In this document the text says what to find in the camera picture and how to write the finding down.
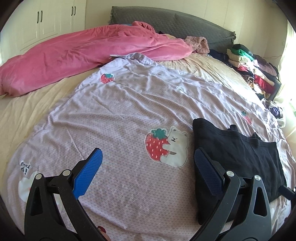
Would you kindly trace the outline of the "right hand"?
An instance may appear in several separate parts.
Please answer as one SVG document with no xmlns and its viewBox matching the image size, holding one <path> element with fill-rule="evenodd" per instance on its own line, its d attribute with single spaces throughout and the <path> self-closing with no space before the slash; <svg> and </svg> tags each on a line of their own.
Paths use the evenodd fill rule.
<svg viewBox="0 0 296 241">
<path fill-rule="evenodd" d="M 111 241 L 110 237 L 106 233 L 105 228 L 103 228 L 102 226 L 98 226 L 97 228 L 107 241 Z"/>
</svg>

